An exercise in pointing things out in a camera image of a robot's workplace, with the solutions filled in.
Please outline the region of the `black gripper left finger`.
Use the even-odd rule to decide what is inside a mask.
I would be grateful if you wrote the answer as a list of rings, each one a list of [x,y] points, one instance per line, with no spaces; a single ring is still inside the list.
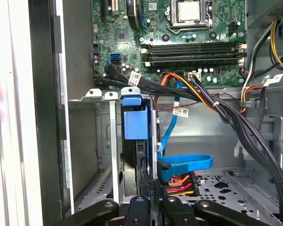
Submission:
[[[130,199],[127,212],[120,215],[120,206],[111,200],[97,202],[56,223],[55,226],[149,226],[150,202],[146,197]]]

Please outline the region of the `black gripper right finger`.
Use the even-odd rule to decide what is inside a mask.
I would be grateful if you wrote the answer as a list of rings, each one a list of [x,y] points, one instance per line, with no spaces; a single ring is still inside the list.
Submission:
[[[210,200],[195,202],[192,210],[174,196],[162,200],[166,226],[267,226],[268,224]]]

